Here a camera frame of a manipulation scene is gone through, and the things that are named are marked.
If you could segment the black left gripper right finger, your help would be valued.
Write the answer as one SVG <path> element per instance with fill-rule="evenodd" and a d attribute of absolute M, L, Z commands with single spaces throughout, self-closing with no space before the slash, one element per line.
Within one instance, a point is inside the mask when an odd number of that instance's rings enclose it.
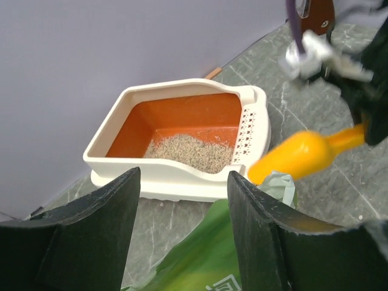
<path fill-rule="evenodd" d="M 235 171 L 227 194 L 243 290 L 387 289 L 387 221 L 327 223 Z"/>

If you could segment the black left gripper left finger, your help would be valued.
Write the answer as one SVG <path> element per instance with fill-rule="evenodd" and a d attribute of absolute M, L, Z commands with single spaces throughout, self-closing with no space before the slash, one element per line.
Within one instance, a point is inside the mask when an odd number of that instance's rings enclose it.
<path fill-rule="evenodd" d="M 64 206 L 1 223 L 2 290 L 119 290 L 139 203 L 135 167 Z"/>

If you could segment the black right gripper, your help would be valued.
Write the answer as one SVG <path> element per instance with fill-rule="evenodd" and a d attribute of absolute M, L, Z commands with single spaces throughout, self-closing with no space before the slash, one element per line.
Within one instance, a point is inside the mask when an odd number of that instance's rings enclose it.
<path fill-rule="evenodd" d="M 366 144 L 376 146 L 387 138 L 387 21 L 358 53 L 348 57 L 361 66 L 363 76 L 341 76 L 325 67 L 323 79 L 340 89 L 355 125 L 360 125 Z"/>

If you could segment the green litter bag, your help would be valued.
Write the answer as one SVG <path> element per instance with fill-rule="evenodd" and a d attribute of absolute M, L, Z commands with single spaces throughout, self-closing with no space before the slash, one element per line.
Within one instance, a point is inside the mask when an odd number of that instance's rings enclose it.
<path fill-rule="evenodd" d="M 149 275 L 127 290 L 242 290 L 229 204 L 229 198 L 214 202 Z"/>

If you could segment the yellow plastic litter scoop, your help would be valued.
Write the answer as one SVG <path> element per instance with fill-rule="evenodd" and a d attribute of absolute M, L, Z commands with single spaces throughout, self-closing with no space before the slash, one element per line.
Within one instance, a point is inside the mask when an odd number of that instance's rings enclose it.
<path fill-rule="evenodd" d="M 250 182 L 261 184 L 276 171 L 298 180 L 328 168 L 338 155 L 364 143 L 361 124 L 329 136 L 311 130 L 299 131 L 254 163 L 247 177 Z"/>

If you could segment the grey cat litter pile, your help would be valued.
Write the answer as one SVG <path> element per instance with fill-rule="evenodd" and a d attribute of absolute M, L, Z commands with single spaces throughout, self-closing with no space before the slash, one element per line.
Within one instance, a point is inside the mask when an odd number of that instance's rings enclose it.
<path fill-rule="evenodd" d="M 179 134 L 159 141 L 152 140 L 143 157 L 169 159 L 216 174 L 231 163 L 232 156 L 232 147 Z"/>

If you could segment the white and orange litter box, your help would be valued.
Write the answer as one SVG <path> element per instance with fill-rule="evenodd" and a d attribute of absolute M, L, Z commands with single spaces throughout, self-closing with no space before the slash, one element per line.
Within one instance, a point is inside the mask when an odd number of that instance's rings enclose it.
<path fill-rule="evenodd" d="M 233 149 L 220 172 L 210 174 L 169 159 L 148 159 L 151 142 L 190 135 Z M 141 170 L 141 196 L 169 201 L 227 198 L 227 177 L 266 154 L 270 144 L 267 96 L 256 86 L 230 86 L 192 78 L 125 89 L 84 151 L 91 182 L 102 187 L 128 169 Z"/>

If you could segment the brown wooden wedge stand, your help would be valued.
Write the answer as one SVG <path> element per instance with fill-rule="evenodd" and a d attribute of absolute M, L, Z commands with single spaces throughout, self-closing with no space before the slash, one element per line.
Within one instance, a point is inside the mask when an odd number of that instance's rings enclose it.
<path fill-rule="evenodd" d="M 302 33 L 311 30 L 317 35 L 324 35 L 335 20 L 334 3 L 332 0 L 302 1 L 298 14 Z"/>

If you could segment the small wooden block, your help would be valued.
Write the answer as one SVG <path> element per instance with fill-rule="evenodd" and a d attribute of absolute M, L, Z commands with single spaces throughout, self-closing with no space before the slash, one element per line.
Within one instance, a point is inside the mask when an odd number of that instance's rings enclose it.
<path fill-rule="evenodd" d="M 215 68 L 214 70 L 212 70 L 209 74 L 207 74 L 204 79 L 213 79 L 215 76 L 217 76 L 218 74 L 220 74 L 222 72 L 222 68 L 221 67 L 217 67 Z"/>

